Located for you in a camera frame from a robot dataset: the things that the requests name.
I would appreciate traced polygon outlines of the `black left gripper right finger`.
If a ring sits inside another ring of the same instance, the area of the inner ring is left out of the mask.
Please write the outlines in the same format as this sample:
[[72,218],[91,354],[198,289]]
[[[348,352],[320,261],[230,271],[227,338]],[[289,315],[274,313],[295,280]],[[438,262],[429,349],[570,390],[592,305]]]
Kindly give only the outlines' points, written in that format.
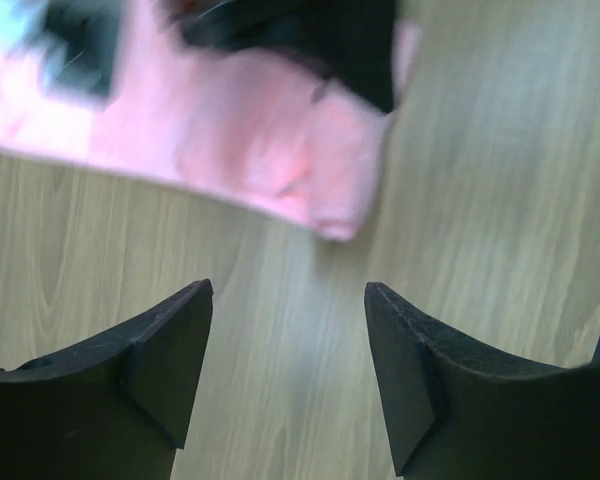
[[600,479],[600,342],[562,368],[485,344],[382,283],[364,293],[402,479]]

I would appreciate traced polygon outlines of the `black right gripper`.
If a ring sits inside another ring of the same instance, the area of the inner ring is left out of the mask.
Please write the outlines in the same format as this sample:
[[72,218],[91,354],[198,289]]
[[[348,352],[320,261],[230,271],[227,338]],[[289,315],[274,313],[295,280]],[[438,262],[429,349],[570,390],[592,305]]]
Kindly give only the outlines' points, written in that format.
[[118,45],[116,1],[0,1],[0,89],[104,103]]

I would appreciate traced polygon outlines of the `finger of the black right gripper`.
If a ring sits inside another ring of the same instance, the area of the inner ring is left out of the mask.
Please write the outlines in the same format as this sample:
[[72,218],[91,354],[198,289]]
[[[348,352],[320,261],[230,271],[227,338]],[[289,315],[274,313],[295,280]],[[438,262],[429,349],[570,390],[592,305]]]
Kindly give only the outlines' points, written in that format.
[[224,52],[273,50],[335,78],[379,110],[394,109],[393,0],[169,1],[184,44]]

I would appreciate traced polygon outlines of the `pink towel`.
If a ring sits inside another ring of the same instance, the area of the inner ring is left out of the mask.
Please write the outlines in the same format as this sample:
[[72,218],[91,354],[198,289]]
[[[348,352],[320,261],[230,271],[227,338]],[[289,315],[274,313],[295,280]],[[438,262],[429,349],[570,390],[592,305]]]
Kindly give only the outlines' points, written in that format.
[[176,186],[329,240],[355,236],[376,196],[418,25],[396,20],[395,105],[385,113],[282,53],[184,44],[169,1],[116,2],[108,100],[0,89],[1,151]]

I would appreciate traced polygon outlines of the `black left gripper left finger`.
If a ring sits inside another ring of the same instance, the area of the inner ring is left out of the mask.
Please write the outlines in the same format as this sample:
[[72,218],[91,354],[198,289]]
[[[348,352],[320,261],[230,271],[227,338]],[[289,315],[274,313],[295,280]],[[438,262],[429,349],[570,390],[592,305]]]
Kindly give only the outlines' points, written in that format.
[[213,314],[196,281],[79,343],[0,369],[0,479],[167,479]]

